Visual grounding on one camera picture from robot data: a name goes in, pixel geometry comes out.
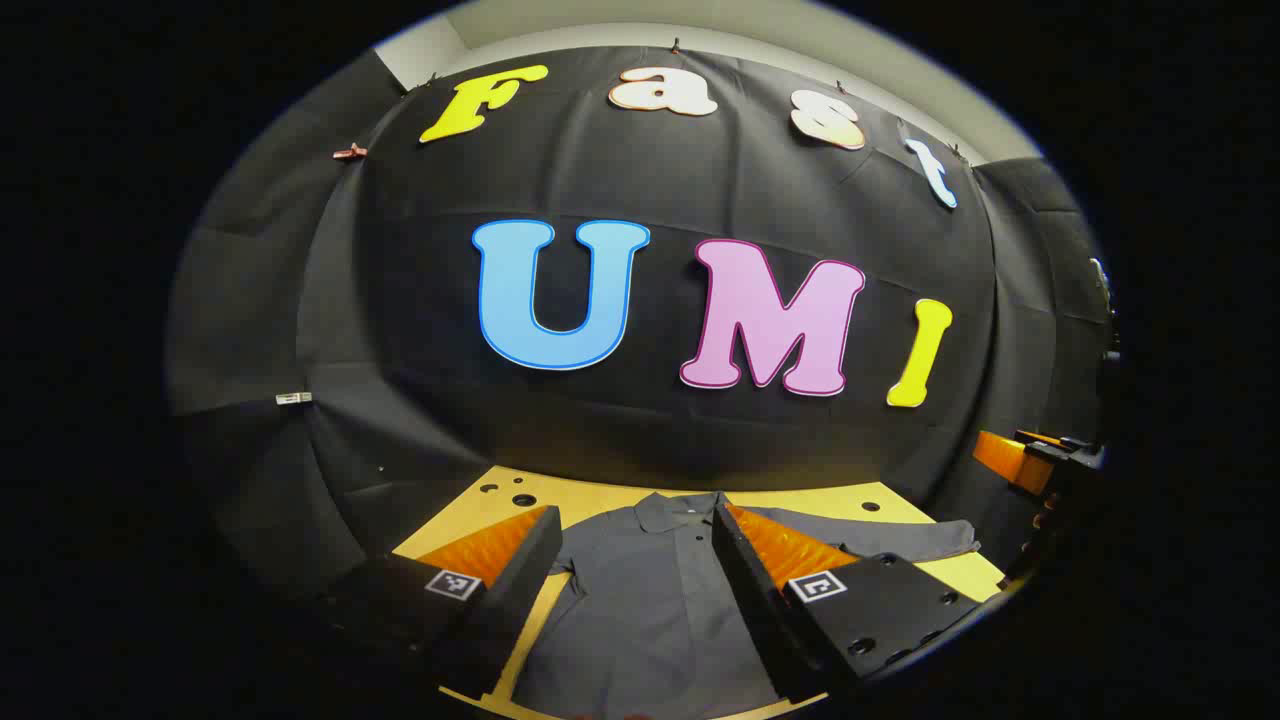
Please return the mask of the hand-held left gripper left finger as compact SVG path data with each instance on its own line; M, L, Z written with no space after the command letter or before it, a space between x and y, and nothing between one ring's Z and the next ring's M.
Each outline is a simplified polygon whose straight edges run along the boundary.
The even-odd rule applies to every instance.
M410 679L480 700L495 689L562 538L550 505L416 559L376 556L321 594L320 614Z

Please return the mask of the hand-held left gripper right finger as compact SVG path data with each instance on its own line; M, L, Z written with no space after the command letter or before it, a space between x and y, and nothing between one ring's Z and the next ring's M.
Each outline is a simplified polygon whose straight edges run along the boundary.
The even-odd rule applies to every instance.
M713 546L786 700L851 701L929 653L980 603L896 553L846 552L726 503Z

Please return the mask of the grey collared shirt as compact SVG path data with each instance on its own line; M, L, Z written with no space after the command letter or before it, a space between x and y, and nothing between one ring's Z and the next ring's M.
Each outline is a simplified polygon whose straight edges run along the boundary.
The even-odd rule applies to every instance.
M712 541L722 493L652 493L563 534L570 575L515 683L556 717L712 720L777 703Z

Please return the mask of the black backdrop cloth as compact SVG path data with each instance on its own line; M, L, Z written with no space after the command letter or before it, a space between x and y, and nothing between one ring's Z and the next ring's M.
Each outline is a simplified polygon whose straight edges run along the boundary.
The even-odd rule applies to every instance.
M809 138L800 90L820 85L582 47L401 97L367 53L279 115L198 215L166 333L195 484L242 564L316 594L504 465L655 489L881 482L1014 565L1039 502L970 454L980 430L1097 432L1085 215L1046 160L973 165L856 96L863 149ZM332 158L351 143L367 156ZM678 378L710 238L758 246L782 304L863 273L840 395L790 393L758 341L735 387Z

